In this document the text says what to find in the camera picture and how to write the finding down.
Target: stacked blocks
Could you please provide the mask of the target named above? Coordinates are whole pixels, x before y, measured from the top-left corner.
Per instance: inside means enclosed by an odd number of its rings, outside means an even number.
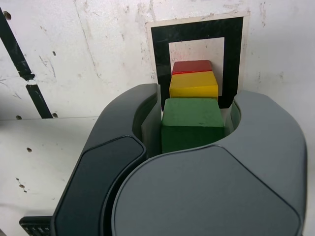
[[[209,97],[218,100],[219,87],[209,60],[175,62],[170,97]]]
[[[161,128],[163,153],[204,146],[224,137],[219,88],[210,61],[176,62],[169,91]]]
[[[218,103],[210,98],[167,99],[162,119],[162,152],[207,145],[224,137]]]

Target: black tape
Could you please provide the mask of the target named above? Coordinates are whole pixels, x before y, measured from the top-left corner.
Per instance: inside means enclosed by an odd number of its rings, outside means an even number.
[[[43,119],[53,118],[47,107],[44,97],[39,90],[38,85],[26,85],[26,89],[28,90],[31,99],[33,100],[33,103],[36,106],[40,116]]]
[[[19,47],[18,42],[16,41],[12,30],[5,19],[5,16],[2,13],[0,8],[0,38],[8,51],[11,60],[13,61],[16,69],[18,70],[20,76],[26,81],[32,80],[34,78],[34,74],[32,74],[29,65],[27,64],[25,57]]]

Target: white wall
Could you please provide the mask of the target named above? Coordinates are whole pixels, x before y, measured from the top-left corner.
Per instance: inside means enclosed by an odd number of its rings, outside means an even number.
[[[0,228],[8,236],[25,235],[18,219],[29,209],[56,206],[65,185],[57,178],[67,181],[93,126],[93,118],[83,117],[98,116],[137,84],[157,81],[146,22],[241,11],[250,13],[243,89],[270,96],[305,133],[309,202],[304,235],[315,234],[313,1],[0,0],[0,7],[12,15],[9,25],[49,109],[67,118],[39,120],[27,83],[0,43]],[[37,120],[14,120],[16,115]],[[43,147],[47,142],[62,143],[63,149]],[[28,146],[39,151],[28,153]],[[17,176],[31,186],[26,194]]]

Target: scuff mark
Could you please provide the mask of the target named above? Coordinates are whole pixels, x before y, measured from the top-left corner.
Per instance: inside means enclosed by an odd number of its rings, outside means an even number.
[[[39,26],[41,30],[47,32],[47,29],[45,29],[43,26]]]
[[[78,12],[77,4],[76,4],[75,1],[74,1],[74,6],[75,6],[75,10],[76,10],[76,12],[77,12],[78,18],[79,18],[79,22],[80,22],[81,29],[82,29],[82,32],[83,32],[83,35],[84,35],[84,39],[85,39],[85,42],[86,42],[86,45],[87,45],[87,49],[88,49],[88,52],[89,52],[89,54],[90,54],[90,57],[91,57],[93,66],[94,66],[94,72],[96,73],[96,76],[100,78],[100,75],[98,74],[97,69],[96,69],[96,64],[95,64],[95,61],[94,61],[94,59],[93,59],[93,56],[92,56],[92,53],[91,53],[91,50],[90,50],[90,46],[89,46],[89,43],[88,43],[88,39],[87,39],[87,36],[86,36],[86,34],[85,34],[85,31],[84,31],[84,28],[83,28],[83,25],[82,25],[82,21],[81,21],[79,12]]]
[[[56,78],[55,69],[54,69],[53,65],[51,64],[51,61],[50,61],[50,60],[49,60],[49,64],[50,64],[51,69],[53,70],[54,77]]]
[[[1,81],[0,81],[0,84],[6,86],[7,88],[9,87],[9,86],[8,86],[7,84],[5,84],[4,82],[1,82]]]
[[[260,11],[260,16],[262,17],[262,21],[261,21],[261,24],[263,27],[266,26],[266,9],[265,9],[265,1],[261,4],[259,4],[259,11]]]
[[[43,63],[44,66],[47,67],[47,61],[44,61],[44,60],[41,58],[41,56],[39,56],[39,59],[41,60],[41,63]]]
[[[156,14],[155,14],[154,8],[153,8],[153,0],[150,0],[149,9],[148,9],[147,13],[151,14],[152,19],[155,22],[156,21]]]
[[[214,13],[210,13],[208,16],[204,16],[204,17],[202,17],[201,19],[204,20],[204,19],[206,19],[206,18],[208,18],[208,17],[213,17],[213,16],[214,16]]]
[[[25,190],[25,186],[20,183],[20,179],[19,178],[15,178],[15,179],[19,182],[19,187],[23,188],[23,192],[27,193],[27,191]]]
[[[129,13],[129,11],[130,11],[129,6],[127,6],[127,7],[125,8],[125,13],[126,13],[126,14]]]
[[[279,76],[279,78],[280,78],[280,81],[281,81],[282,83],[284,83],[284,72],[281,71],[281,72],[278,74],[278,76]]]
[[[85,13],[87,13],[88,8],[89,8],[88,0],[85,0],[85,2],[83,3],[83,10]]]
[[[13,97],[17,97],[17,98],[21,99],[21,97],[16,92],[14,92],[14,93],[15,93],[15,95],[12,95]]]

